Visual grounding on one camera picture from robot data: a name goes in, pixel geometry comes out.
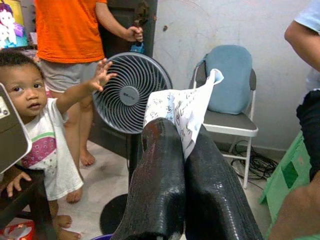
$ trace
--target fan logo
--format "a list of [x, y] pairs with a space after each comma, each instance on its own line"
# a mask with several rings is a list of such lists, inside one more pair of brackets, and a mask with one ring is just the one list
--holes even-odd
[[127, 98], [130, 98], [130, 99], [132, 99], [132, 100], [135, 100], [135, 98], [134, 98], [133, 96], [129, 95], [129, 94], [126, 93], [126, 92], [124, 92], [123, 95], [124, 95], [125, 97], [127, 97]]

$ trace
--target fan base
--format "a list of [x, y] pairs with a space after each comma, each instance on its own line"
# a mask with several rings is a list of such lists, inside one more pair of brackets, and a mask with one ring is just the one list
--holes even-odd
[[128, 194], [115, 197], [108, 202], [100, 216], [100, 229], [102, 234], [113, 234], [119, 226], [127, 205]]

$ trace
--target pink graphic on shirt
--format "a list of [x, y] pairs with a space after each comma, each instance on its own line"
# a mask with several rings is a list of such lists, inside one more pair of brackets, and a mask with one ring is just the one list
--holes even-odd
[[53, 98], [53, 96], [51, 95], [50, 89], [47, 87], [47, 85], [44, 85], [44, 89], [45, 89], [45, 95], [47, 98]]
[[46, 136], [32, 143], [31, 151], [22, 158], [21, 162], [25, 168], [29, 168], [57, 149], [56, 139], [52, 136]]

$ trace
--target toddler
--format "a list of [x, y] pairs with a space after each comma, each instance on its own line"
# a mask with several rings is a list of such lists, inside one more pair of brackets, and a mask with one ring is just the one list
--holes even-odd
[[[107, 59], [101, 60], [92, 79], [68, 88], [59, 98], [47, 98], [44, 75], [32, 59], [17, 51], [0, 51], [0, 83], [5, 86], [32, 140], [31, 152], [19, 161], [19, 165], [44, 171], [45, 191], [59, 240], [81, 237], [78, 233], [63, 229], [71, 226], [70, 216], [58, 216], [57, 199], [83, 185], [64, 135], [66, 112], [93, 91], [103, 90], [103, 86], [116, 76], [115, 73], [107, 74], [111, 65], [112, 62], [107, 63]], [[25, 172], [16, 167], [5, 174], [11, 175], [12, 179], [15, 177], [7, 186], [9, 197], [12, 197], [14, 188], [21, 191], [22, 178], [31, 181]]]

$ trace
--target electric fan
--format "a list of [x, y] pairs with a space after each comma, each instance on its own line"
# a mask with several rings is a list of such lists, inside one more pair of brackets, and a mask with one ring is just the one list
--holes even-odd
[[[93, 93], [93, 102], [107, 125], [127, 134], [130, 184], [142, 155], [141, 132], [149, 95], [172, 89], [173, 86], [165, 69], [156, 60], [141, 53], [123, 52], [108, 60], [113, 62], [108, 72], [117, 73], [117, 77], [112, 78], [102, 92]], [[104, 207], [100, 217], [103, 234], [112, 234], [117, 229], [125, 212], [127, 196], [117, 196]]]

